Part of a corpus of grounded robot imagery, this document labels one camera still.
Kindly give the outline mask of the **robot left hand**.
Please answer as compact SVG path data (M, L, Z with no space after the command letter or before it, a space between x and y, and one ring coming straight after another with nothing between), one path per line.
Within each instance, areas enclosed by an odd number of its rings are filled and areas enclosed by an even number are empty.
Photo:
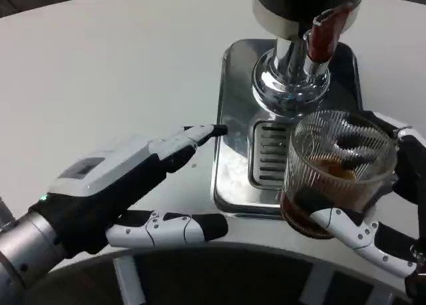
M226 125L196 125L151 141L134 135L64 170L29 211L50 224L66 258L96 254L120 215L181 169L198 147L227 133Z

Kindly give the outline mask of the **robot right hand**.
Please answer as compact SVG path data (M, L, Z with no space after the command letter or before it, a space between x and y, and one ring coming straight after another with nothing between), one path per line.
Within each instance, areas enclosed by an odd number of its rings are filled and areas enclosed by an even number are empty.
M292 133L286 179L295 205L313 223L377 267L402 278L425 303L425 141L409 125L371 111L318 111ZM364 209L381 188L416 204L411 238Z

